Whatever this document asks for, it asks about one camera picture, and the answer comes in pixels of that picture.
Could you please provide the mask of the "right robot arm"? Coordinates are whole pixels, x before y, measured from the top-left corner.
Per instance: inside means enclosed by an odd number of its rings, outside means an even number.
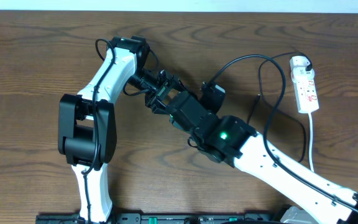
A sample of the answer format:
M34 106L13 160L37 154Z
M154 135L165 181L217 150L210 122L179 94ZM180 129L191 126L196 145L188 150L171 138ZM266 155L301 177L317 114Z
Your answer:
M312 172L235 116L219 118L187 91L166 107L173 125L191 136L197 150L253 175L298 204L318 223L358 223L358 192Z

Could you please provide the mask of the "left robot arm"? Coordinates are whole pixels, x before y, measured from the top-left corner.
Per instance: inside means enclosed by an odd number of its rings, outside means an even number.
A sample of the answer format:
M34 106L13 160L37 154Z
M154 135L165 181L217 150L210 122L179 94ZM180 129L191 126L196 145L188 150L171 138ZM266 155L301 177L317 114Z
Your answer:
M76 95L59 102L58 151L71 165L79 186L81 210L77 223L107 223L112 200L108 192L108 163L117 144L114 106L127 84L146 95L146 103L163 113L170 90L183 91L179 79L161 71L156 77L144 65L152 53L143 37L114 37L105 41L106 54L91 81Z

